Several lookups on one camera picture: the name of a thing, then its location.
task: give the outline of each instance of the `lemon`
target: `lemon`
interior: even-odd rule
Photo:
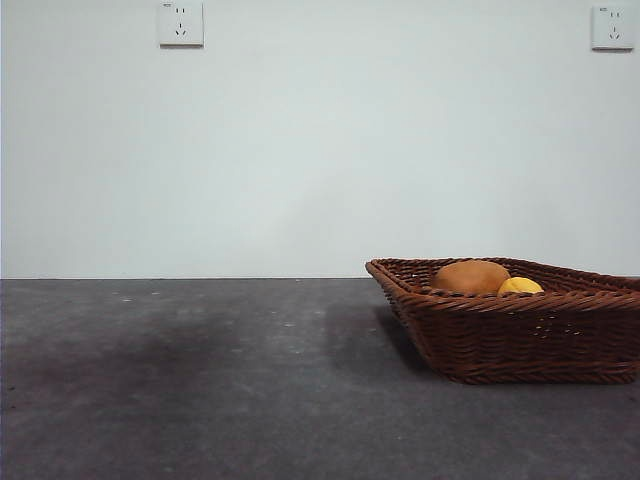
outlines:
[[[506,279],[498,290],[498,294],[507,292],[527,292],[538,293],[544,292],[542,287],[529,278],[524,277],[511,277]]]

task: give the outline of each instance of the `electrical socket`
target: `electrical socket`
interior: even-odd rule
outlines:
[[[204,46],[202,3],[167,2],[158,5],[160,46]]]
[[[591,9],[591,48],[632,50],[635,44],[635,9],[631,5],[595,5]]]

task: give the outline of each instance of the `bread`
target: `bread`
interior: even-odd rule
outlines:
[[[431,286],[460,293],[498,293],[509,277],[507,269],[495,262],[466,260],[442,267]]]

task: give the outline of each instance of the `brown wicker basket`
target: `brown wicker basket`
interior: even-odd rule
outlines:
[[[484,258],[544,293],[469,295],[429,286],[468,259],[366,264],[420,354],[462,383],[629,383],[640,368],[640,280]]]

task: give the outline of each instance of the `gray floor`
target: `gray floor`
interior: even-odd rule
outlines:
[[[450,383],[372,280],[3,289],[3,480],[640,478],[640,383]]]

